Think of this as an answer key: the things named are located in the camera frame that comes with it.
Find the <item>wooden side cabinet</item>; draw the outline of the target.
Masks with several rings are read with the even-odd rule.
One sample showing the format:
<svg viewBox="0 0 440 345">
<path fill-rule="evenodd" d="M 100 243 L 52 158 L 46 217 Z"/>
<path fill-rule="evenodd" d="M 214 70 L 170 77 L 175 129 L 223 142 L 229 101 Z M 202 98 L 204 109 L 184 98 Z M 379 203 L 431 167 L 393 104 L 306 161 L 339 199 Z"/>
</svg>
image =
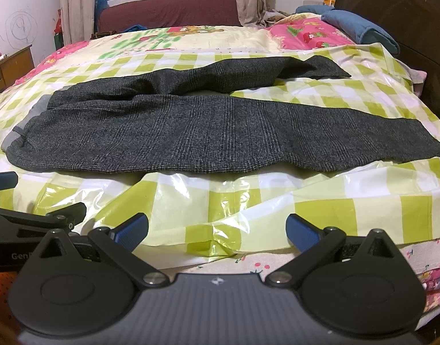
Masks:
<svg viewBox="0 0 440 345">
<path fill-rule="evenodd" d="M 0 59 L 0 93 L 35 68 L 31 47 L 26 46 Z"/>
</svg>

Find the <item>dark wooden headboard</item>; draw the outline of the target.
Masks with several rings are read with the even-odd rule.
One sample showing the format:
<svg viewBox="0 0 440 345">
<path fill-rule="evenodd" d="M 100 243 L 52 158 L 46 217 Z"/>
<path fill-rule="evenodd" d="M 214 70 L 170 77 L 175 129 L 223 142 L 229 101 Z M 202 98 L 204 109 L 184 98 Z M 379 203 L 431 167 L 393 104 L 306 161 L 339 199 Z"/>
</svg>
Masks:
<svg viewBox="0 0 440 345">
<path fill-rule="evenodd" d="M 381 26 L 398 42 L 398 59 L 427 73 L 421 100 L 440 119 L 440 0 L 336 0 L 335 7 Z"/>
</svg>

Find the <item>maroon sofa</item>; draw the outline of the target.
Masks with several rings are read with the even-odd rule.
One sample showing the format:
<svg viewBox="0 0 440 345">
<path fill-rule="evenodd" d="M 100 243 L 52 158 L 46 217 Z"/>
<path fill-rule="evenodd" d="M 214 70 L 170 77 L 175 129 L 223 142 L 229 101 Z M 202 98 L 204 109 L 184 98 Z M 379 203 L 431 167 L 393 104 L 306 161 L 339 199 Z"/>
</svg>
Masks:
<svg viewBox="0 0 440 345">
<path fill-rule="evenodd" d="M 118 33 L 141 25 L 148 29 L 175 26 L 239 26 L 236 0 L 140 0 L 104 9 L 100 33 Z"/>
</svg>

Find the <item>left beige curtain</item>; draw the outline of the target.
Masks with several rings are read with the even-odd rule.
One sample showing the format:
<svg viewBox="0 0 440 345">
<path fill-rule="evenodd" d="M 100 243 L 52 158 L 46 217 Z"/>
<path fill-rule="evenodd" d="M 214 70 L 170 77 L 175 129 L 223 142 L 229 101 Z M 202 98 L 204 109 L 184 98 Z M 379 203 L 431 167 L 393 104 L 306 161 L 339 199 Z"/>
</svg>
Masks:
<svg viewBox="0 0 440 345">
<path fill-rule="evenodd" d="M 94 29 L 94 0 L 60 0 L 63 42 L 89 40 Z"/>
</svg>

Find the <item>blue pillow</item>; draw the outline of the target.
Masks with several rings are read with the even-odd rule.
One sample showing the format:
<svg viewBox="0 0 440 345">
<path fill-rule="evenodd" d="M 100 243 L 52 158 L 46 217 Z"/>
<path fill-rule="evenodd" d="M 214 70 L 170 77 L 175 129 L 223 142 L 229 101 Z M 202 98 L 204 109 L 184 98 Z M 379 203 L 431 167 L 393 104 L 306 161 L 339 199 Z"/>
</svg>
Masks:
<svg viewBox="0 0 440 345">
<path fill-rule="evenodd" d="M 385 29 L 347 10 L 335 9 L 328 5 L 301 5 L 296 13 L 314 13 L 321 20 L 343 31 L 358 45 L 380 43 L 392 55 L 400 55 L 398 42 Z"/>
</svg>

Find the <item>green checked plastic sheet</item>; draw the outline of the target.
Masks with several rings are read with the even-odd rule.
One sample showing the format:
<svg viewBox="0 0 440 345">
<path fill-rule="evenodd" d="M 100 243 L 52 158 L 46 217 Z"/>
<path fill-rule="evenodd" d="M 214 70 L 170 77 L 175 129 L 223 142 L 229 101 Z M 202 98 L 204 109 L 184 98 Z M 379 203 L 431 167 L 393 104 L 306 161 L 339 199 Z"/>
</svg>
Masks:
<svg viewBox="0 0 440 345">
<path fill-rule="evenodd" d="M 419 122 L 440 142 L 440 120 L 413 92 L 410 71 L 381 45 L 343 45 L 294 51 L 324 56 L 349 79 L 279 80 L 272 87 L 236 92 L 269 106 L 305 104 L 318 111 L 358 110 L 379 121 Z M 319 227 L 334 225 L 364 235 L 383 228 L 398 244 L 440 237 L 440 157 L 396 164 L 360 164 L 339 174 L 291 166 L 250 174 L 150 173 L 75 175 L 18 170 L 0 207 L 44 214 L 76 202 L 86 205 L 77 231 L 109 227 L 146 213 L 150 233 L 140 247 L 209 259 L 237 252 L 286 248 L 285 219 L 299 213 Z"/>
</svg>

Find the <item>red dotted cloth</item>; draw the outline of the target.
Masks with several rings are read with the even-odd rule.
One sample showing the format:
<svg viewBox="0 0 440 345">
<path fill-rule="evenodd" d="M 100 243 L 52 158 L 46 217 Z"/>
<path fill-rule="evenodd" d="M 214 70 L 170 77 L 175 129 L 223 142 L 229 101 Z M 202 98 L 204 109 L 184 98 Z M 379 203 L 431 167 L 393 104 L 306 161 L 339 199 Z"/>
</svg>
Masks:
<svg viewBox="0 0 440 345">
<path fill-rule="evenodd" d="M 0 322 L 15 333 L 19 333 L 21 325 L 15 319 L 8 304 L 8 294 L 18 274 L 16 272 L 0 273 Z"/>
</svg>

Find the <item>floral pink yellow bedspread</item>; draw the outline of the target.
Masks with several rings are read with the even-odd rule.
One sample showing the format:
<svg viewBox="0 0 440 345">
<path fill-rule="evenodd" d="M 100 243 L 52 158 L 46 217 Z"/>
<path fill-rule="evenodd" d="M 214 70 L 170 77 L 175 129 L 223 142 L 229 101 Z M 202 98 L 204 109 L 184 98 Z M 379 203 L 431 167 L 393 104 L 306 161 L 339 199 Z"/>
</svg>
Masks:
<svg viewBox="0 0 440 345">
<path fill-rule="evenodd" d="M 91 51 L 99 58 L 113 58 L 133 52 L 162 50 L 265 51 L 311 50 L 352 45 L 354 41 L 338 28 L 324 23 L 319 15 L 301 13 L 284 18 L 268 28 L 245 26 L 174 26 L 113 34 L 67 45 L 46 57 L 16 84 L 31 79 L 69 55 L 80 51 L 88 59 Z"/>
</svg>

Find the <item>dark grey checked pants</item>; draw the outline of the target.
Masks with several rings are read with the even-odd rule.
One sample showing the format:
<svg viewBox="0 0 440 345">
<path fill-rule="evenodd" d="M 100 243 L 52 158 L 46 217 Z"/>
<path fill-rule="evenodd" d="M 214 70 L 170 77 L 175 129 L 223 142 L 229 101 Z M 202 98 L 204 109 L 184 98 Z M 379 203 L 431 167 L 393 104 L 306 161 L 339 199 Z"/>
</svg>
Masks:
<svg viewBox="0 0 440 345">
<path fill-rule="evenodd" d="M 2 148 L 24 170 L 103 174 L 246 173 L 281 163 L 333 172 L 440 157 L 440 142 L 416 120 L 234 96 L 278 79 L 347 77 L 315 55 L 95 79 L 41 97 Z"/>
</svg>

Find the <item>cherry print bed sheet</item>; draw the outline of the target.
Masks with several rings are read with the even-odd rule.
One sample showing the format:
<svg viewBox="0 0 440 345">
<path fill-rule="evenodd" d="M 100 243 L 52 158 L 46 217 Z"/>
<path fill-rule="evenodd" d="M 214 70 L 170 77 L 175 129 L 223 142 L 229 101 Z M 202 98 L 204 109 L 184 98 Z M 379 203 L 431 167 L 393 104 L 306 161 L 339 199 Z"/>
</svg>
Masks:
<svg viewBox="0 0 440 345">
<path fill-rule="evenodd" d="M 432 289 L 428 285 L 428 282 L 440 279 L 440 239 L 405 245 L 400 247 L 400 251 L 427 291 L 425 312 L 417 325 L 421 328 L 440 314 L 440 285 L 435 285 Z M 176 273 L 257 273 L 264 278 L 272 270 L 283 266 L 299 254 L 296 248 L 276 252 L 237 254 L 203 264 L 163 271 L 170 277 L 174 277 Z"/>
</svg>

